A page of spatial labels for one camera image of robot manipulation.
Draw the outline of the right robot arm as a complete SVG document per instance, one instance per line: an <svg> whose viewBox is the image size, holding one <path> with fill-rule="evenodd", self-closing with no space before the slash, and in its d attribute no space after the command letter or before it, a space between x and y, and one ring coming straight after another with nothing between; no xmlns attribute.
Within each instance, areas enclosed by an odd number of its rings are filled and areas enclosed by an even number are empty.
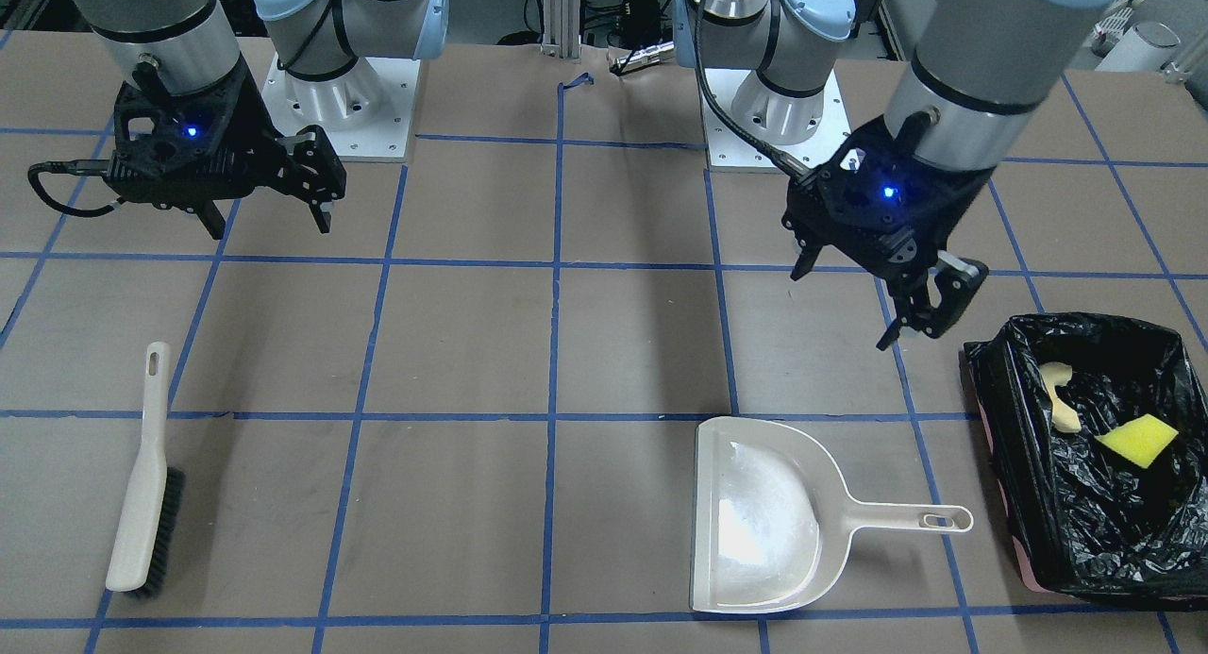
<svg viewBox="0 0 1208 654"><path fill-rule="evenodd" d="M151 204L201 220L221 241L217 201L260 187L303 202L329 233L348 174L329 134L387 115L372 60L423 60L445 50L449 0L252 0L275 45L301 128L275 127L220 0L72 0L124 82L108 160L27 169L52 210L101 218Z"/></svg>

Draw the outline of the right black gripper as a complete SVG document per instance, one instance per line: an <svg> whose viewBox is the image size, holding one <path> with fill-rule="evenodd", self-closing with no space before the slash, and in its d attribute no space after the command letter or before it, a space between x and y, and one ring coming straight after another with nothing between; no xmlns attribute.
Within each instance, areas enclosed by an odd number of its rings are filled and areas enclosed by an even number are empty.
<svg viewBox="0 0 1208 654"><path fill-rule="evenodd" d="M294 137L275 129L246 60L184 96L169 94L150 56L137 60L132 79L115 102L116 150L101 175L121 201L188 212L213 241L223 241L216 201L272 187L304 202L319 232L331 232L333 202L345 195L344 164L319 125Z"/></svg>

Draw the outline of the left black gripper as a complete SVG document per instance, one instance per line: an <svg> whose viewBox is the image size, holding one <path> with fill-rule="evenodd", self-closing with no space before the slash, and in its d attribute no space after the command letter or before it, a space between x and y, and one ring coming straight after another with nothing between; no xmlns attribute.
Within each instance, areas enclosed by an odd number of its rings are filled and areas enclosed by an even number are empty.
<svg viewBox="0 0 1208 654"><path fill-rule="evenodd" d="M949 232L989 180L988 169L943 170L914 158L931 118L910 115L898 135L883 117L859 126L831 160L791 179L782 224L797 237L791 280L815 267L824 245L884 280L895 319L877 341L904 328L931 338L949 331L989 270L948 251Z"/></svg>

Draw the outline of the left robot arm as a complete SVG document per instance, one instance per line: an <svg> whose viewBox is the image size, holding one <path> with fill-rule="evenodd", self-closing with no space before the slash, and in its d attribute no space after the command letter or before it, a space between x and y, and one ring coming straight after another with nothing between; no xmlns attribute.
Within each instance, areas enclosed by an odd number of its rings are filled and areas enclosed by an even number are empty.
<svg viewBox="0 0 1208 654"><path fill-rule="evenodd" d="M883 280L894 306L885 349L904 328L948 332L978 293L989 271L949 253L949 233L1116 1L931 0L914 35L890 35L905 69L884 112L827 160L789 145L821 125L863 5L672 0L672 15L678 64L695 70L705 108L788 176L791 278L832 245Z"/></svg>

